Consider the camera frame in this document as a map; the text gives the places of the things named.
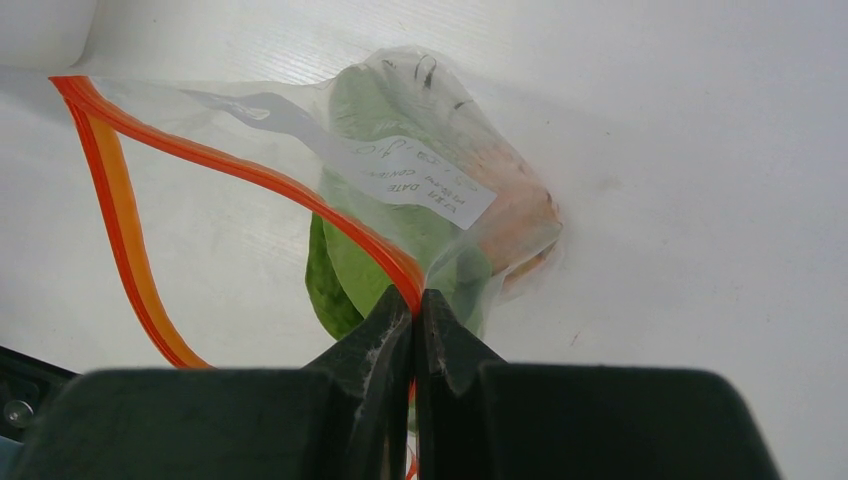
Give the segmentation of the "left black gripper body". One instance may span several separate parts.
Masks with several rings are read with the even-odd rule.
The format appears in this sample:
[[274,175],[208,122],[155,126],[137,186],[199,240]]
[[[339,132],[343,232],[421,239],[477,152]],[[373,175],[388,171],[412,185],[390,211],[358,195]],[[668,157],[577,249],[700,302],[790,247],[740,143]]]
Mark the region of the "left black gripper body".
[[77,374],[1,347],[1,436],[20,442],[35,416]]

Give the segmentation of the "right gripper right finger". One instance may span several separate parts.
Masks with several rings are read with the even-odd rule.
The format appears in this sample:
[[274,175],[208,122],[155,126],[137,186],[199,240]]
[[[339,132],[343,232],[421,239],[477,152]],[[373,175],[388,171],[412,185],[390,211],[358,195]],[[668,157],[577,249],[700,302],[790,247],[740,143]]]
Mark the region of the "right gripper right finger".
[[775,479],[733,386],[707,371],[510,363],[424,293],[422,479]]

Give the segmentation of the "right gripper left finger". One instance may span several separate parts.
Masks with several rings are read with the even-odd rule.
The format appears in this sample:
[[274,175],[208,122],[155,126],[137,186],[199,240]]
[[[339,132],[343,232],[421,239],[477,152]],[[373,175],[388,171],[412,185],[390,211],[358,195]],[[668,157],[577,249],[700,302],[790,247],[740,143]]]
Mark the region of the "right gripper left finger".
[[35,421],[17,479],[402,479],[412,315],[396,288],[298,369],[101,370]]

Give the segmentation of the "clear zip top bag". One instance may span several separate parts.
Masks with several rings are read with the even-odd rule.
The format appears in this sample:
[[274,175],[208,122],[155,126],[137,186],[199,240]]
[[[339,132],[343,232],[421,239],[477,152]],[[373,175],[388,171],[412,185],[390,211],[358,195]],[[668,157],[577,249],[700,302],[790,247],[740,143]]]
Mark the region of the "clear zip top bag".
[[303,296],[331,346],[386,289],[398,290],[412,315],[404,478],[422,479],[415,322],[423,295],[440,292],[480,339],[490,305],[508,292],[478,246],[478,219],[496,194],[467,170],[474,152],[510,143],[457,78],[428,53],[390,49],[309,86],[52,83],[77,129],[122,286],[166,370],[215,368],[165,310],[129,171],[133,149],[281,197],[285,217],[304,226]]

